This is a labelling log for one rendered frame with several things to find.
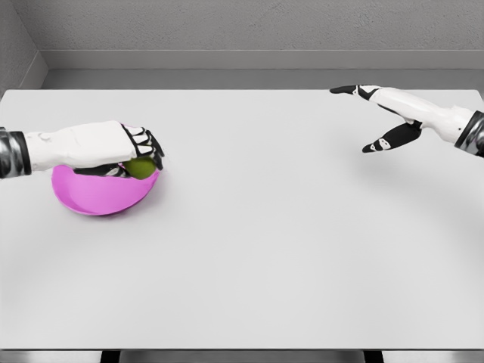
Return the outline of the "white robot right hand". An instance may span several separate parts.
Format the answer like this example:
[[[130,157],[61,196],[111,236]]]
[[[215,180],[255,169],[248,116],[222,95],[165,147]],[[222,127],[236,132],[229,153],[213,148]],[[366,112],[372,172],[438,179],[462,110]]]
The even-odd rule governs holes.
[[[360,97],[404,119],[403,124],[390,129],[373,143],[364,146],[364,154],[392,150],[411,143],[421,136],[424,127],[434,126],[447,114],[444,108],[397,88],[344,85],[331,88],[330,93]]]

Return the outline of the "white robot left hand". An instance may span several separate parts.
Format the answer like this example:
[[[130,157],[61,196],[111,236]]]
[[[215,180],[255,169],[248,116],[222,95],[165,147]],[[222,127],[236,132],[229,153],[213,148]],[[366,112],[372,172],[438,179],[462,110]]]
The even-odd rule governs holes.
[[[145,127],[106,121],[74,126],[70,132],[73,144],[63,160],[77,174],[132,178],[128,164],[142,160],[151,162],[156,171],[163,169],[163,149]]]

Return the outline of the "green apple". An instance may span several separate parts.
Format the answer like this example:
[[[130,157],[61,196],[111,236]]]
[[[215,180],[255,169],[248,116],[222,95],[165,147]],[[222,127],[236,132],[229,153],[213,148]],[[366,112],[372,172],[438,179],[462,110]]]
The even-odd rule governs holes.
[[[157,170],[156,163],[150,157],[139,157],[125,161],[123,167],[130,177],[138,180],[149,178]]]

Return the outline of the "pink plate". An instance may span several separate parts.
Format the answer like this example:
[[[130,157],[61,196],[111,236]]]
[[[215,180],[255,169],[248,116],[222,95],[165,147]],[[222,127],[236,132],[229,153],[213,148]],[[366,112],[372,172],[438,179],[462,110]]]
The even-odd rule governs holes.
[[[73,144],[74,126],[49,132],[62,154]],[[68,165],[54,166],[51,183],[58,200],[69,209],[86,215],[103,216],[128,209],[148,195],[160,171],[144,180],[113,176],[80,175]]]

